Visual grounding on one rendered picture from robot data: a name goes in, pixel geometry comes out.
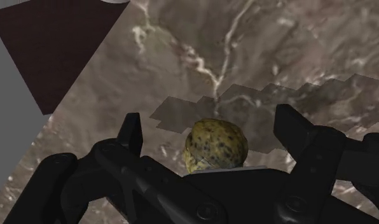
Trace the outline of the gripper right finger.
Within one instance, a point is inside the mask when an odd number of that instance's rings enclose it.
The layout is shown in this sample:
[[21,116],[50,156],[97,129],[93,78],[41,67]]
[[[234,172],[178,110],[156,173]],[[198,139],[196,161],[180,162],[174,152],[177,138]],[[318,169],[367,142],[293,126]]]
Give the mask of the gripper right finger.
[[275,199],[274,224],[379,224],[331,195],[336,180],[349,181],[379,210],[379,132],[357,141],[279,104],[273,133],[296,162]]

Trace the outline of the yellow speckled round fruit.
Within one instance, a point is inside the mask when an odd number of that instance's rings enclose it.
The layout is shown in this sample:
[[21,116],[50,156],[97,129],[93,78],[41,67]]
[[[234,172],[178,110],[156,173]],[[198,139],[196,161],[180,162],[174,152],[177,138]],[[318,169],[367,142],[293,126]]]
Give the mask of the yellow speckled round fruit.
[[248,152],[248,141],[240,127],[225,120],[203,118],[194,123],[186,137],[183,160],[190,174],[234,169],[244,165]]

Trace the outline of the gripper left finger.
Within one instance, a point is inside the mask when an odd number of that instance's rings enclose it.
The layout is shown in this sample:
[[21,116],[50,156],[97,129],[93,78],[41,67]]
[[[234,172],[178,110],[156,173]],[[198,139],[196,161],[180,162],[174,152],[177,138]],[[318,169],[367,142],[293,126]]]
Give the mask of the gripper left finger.
[[126,115],[116,138],[83,158],[43,159],[3,224],[79,224],[91,201],[107,198],[129,224],[228,224],[225,208],[151,157],[141,156],[141,119]]

